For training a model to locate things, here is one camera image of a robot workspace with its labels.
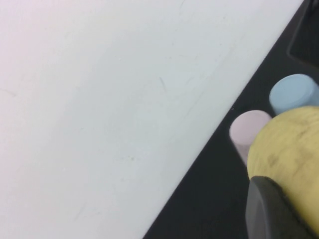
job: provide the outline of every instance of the black surface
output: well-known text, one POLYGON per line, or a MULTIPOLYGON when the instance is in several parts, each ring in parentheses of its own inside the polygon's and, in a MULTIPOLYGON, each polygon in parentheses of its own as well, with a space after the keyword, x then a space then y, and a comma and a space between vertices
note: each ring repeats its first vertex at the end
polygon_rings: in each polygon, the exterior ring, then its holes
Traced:
POLYGON ((318 239, 270 178, 257 176, 250 180, 247 205, 250 239, 318 239))
POLYGON ((245 208, 249 179, 230 142, 229 127, 248 110, 263 110, 274 116, 268 95, 281 78, 303 73, 319 79, 315 67, 288 56, 288 47, 307 4, 305 1, 299 8, 144 239, 248 238, 245 208))

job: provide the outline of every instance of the yellow ball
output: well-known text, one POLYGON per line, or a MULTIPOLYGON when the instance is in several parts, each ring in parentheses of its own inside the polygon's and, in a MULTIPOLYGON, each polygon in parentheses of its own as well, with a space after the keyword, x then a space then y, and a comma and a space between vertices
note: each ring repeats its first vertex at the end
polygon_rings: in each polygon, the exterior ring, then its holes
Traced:
POLYGON ((276 181, 319 235, 319 107, 302 107, 273 118, 248 155, 248 175, 276 181))

